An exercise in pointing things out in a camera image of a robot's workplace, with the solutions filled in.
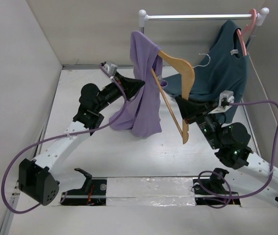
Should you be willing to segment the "purple t shirt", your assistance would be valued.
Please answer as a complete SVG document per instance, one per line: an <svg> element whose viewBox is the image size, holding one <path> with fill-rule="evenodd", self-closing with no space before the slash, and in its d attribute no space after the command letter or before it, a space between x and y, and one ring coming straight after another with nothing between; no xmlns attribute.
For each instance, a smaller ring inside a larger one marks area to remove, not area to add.
<svg viewBox="0 0 278 235"><path fill-rule="evenodd" d="M160 90L153 77L162 76L160 47L139 31L131 33L130 60L135 79L145 82L137 96L127 102L122 115L110 127L115 131L130 130L132 135L147 138L162 131L160 124Z"/></svg>

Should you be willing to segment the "wooden clothes hanger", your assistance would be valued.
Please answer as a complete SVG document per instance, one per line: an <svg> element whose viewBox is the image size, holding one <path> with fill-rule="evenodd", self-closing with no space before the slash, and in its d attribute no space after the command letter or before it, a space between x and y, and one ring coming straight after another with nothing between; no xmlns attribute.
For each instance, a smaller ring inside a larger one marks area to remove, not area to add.
<svg viewBox="0 0 278 235"><path fill-rule="evenodd" d="M194 85L194 81L195 81L195 72L194 72L194 67L186 60L184 59L180 59L180 58L176 58L176 57L172 57L170 55L168 55L167 53L165 53L163 50L160 50L158 52L158 56L160 58L162 58L165 62L167 62L171 67L173 67L182 77L181 77L181 85L182 85L182 98L183 99L188 99L190 91ZM160 85L159 79L157 78L155 71L153 69L151 69L153 78L159 88L159 91L163 97L163 100L167 106L167 109L182 137L182 141L183 144L186 144L189 138L189 127L186 124L185 121L182 122L182 128L180 127L174 112L165 96L165 93L163 91L163 88Z"/></svg>

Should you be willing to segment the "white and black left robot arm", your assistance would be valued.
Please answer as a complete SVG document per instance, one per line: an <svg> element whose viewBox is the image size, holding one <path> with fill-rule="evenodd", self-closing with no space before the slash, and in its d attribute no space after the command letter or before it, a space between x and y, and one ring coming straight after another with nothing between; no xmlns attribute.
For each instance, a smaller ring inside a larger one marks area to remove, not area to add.
<svg viewBox="0 0 278 235"><path fill-rule="evenodd" d="M71 176L57 174L57 169L67 157L99 127L104 119L100 113L120 97L126 101L135 97L145 82L139 79L116 76L100 90L89 83L81 89L77 114L65 131L46 152L33 160L24 159L19 164L19 189L39 204L46 206L59 191L76 189L80 194L91 190L92 176L76 168Z"/></svg>

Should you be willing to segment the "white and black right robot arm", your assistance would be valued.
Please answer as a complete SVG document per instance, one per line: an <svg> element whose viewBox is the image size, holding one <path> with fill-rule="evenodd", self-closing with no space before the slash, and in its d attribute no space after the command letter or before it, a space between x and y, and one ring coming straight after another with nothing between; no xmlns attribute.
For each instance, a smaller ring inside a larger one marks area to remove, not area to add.
<svg viewBox="0 0 278 235"><path fill-rule="evenodd" d="M238 170L263 183L263 186L254 192L234 196L231 190L224 190L225 175L228 171L215 169L211 172L209 181L200 184L203 191L218 198L225 198L227 201L252 197L265 191L268 198L278 206L278 168L274 166L278 124L274 134L271 160L267 162L248 147L251 135L242 123L235 122L222 126L215 117L217 113L224 113L233 106L239 106L239 103L226 97L216 102L184 99L180 95L175 97L175 101L183 121L186 124L198 125L210 147L216 151L215 156L224 166Z"/></svg>

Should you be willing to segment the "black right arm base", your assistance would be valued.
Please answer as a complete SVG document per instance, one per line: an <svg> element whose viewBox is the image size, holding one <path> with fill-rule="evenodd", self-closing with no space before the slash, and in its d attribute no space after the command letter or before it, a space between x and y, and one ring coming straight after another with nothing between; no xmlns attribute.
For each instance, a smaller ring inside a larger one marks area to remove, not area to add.
<svg viewBox="0 0 278 235"><path fill-rule="evenodd" d="M210 176L201 176L200 179L195 177L193 178L193 186L190 191L195 195L195 204L197 206L206 205L213 208L220 208L227 204L227 198L216 197L206 192L199 184L199 181L201 181L207 190L219 195L229 196L229 191L224 187L226 183L220 176L210 173Z"/></svg>

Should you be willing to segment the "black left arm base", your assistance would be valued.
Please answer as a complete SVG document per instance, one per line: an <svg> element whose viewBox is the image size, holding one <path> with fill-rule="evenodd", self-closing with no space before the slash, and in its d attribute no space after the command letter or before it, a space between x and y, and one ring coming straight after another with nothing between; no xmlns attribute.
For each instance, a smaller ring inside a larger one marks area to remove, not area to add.
<svg viewBox="0 0 278 235"><path fill-rule="evenodd" d="M63 192L60 204L62 206L105 206L107 178L93 178L90 173L81 168L74 170L84 176L84 184L78 189Z"/></svg>

